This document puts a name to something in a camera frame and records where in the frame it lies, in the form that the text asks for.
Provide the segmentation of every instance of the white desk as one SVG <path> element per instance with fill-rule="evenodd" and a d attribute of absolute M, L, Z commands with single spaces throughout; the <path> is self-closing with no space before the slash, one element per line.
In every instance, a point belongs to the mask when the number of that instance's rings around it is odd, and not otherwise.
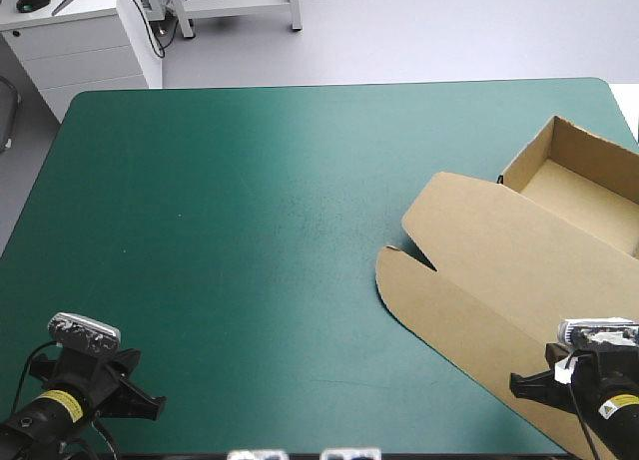
<path fill-rule="evenodd" d="M 162 88 L 162 60 L 131 0 L 75 0 L 57 16 L 62 0 L 26 14 L 16 1 L 2 0 L 0 31 L 58 120 L 84 91 Z"/>

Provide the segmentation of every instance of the cardboard box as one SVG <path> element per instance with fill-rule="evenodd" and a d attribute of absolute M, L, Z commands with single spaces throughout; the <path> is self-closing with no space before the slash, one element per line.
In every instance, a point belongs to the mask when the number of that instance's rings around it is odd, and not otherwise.
<path fill-rule="evenodd" d="M 436 270 L 383 248 L 376 279 L 388 309 L 548 437 L 590 458 L 576 417 L 514 398 L 509 374 L 548 369 L 544 347 L 564 318 L 639 319 L 639 156 L 555 117 L 500 183 L 439 173 L 402 225 Z"/>

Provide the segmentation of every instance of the green tabletop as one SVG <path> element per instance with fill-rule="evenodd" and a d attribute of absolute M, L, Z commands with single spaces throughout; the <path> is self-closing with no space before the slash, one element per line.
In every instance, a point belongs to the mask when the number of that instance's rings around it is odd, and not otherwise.
<path fill-rule="evenodd" d="M 79 96 L 0 259 L 0 405 L 62 310 L 120 327 L 169 398 L 109 422 L 125 451 L 561 452 L 374 283 L 434 173 L 496 179 L 554 114 L 634 149 L 594 79 Z"/>

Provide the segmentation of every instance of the black cable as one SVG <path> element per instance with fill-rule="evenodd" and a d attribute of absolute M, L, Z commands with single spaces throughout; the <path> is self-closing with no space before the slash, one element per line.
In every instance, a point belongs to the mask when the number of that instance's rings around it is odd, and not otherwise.
<path fill-rule="evenodd" d="M 164 59 L 164 57 L 166 56 L 166 53 L 165 53 L 166 46 L 162 45 L 162 43 L 156 36 L 156 33 L 153 32 L 153 30 L 151 29 L 151 26 L 149 26 L 149 24 L 147 23 L 147 17 L 144 15 L 144 12 L 142 11 L 142 8 L 138 4 L 138 2 L 136 0 L 131 0 L 131 2 L 135 5 L 136 9 L 138 10 L 138 13 L 140 13 L 140 17 L 142 18 L 142 22 L 144 23 L 144 27 L 147 32 L 147 38 L 149 38 L 149 44 L 151 44 L 151 49 L 153 49 L 154 54 L 158 58 Z M 156 42 L 158 43 L 158 47 L 160 48 L 159 52 L 156 49 L 156 44 L 153 42 L 154 39 L 156 40 Z"/>
<path fill-rule="evenodd" d="M 178 18 L 176 18 L 176 22 L 173 25 L 173 33 L 171 33 L 171 39 L 169 39 L 169 42 L 167 44 L 162 46 L 162 49 L 167 49 L 173 43 L 173 40 L 176 37 L 176 32 L 178 31 L 178 24 L 180 24 L 180 22 L 178 21 Z"/>
<path fill-rule="evenodd" d="M 79 445 L 80 448 L 87 452 L 90 460 L 100 460 L 96 451 L 91 448 L 89 442 L 87 442 L 84 438 L 74 438 L 73 440 L 69 441 L 67 445 Z"/>
<path fill-rule="evenodd" d="M 98 432 L 98 434 L 102 437 L 102 439 L 108 445 L 109 449 L 111 450 L 111 453 L 113 453 L 114 460 L 121 460 L 122 453 L 120 452 L 120 447 L 118 447 L 118 443 L 116 442 L 116 439 L 113 438 L 113 435 L 111 435 L 111 432 L 107 430 L 107 427 L 105 427 L 104 424 L 97 418 L 93 421 L 92 425 L 95 431 Z"/>
<path fill-rule="evenodd" d="M 572 352 L 568 356 L 566 367 L 570 368 L 570 361 L 574 357 L 575 353 L 576 352 Z M 570 392 L 570 397 L 572 398 L 572 405 L 575 407 L 575 413 L 577 414 L 579 425 L 581 426 L 581 430 L 583 431 L 583 434 L 586 437 L 586 441 L 588 442 L 588 446 L 590 447 L 592 456 L 594 457 L 595 460 L 601 460 L 599 458 L 599 454 L 597 453 L 597 448 L 595 447 L 595 444 L 592 441 L 592 437 L 590 436 L 590 432 L 588 431 L 588 427 L 586 426 L 586 422 L 583 419 L 583 415 L 581 414 L 581 409 L 579 408 L 579 405 L 577 404 L 577 398 L 575 397 L 575 392 L 572 390 L 572 379 L 570 380 L 570 382 L 568 382 L 568 391 Z"/>
<path fill-rule="evenodd" d="M 22 393 L 22 385 L 24 384 L 24 379 L 27 376 L 27 372 L 29 371 L 29 367 L 31 366 L 31 362 L 33 358 L 40 352 L 40 350 L 55 345 L 56 341 L 51 340 L 49 342 L 43 343 L 39 347 L 37 347 L 33 352 L 29 354 L 27 360 L 24 362 L 24 367 L 22 368 L 22 373 L 20 374 L 20 381 L 18 382 L 18 388 L 16 389 L 16 396 L 13 399 L 13 405 L 11 406 L 11 415 L 16 413 L 16 409 L 18 408 L 18 402 L 20 401 L 20 393 Z"/>

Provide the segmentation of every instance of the white floor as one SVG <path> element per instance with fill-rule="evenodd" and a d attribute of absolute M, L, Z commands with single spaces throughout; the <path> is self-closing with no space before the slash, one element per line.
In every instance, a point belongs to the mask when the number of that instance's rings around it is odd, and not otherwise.
<path fill-rule="evenodd" d="M 639 124 L 639 0 L 302 0 L 286 13 L 200 20 L 168 50 L 167 88 L 598 77 Z M 56 125 L 0 44 L 0 75 L 25 93 L 0 155 L 0 249 Z"/>

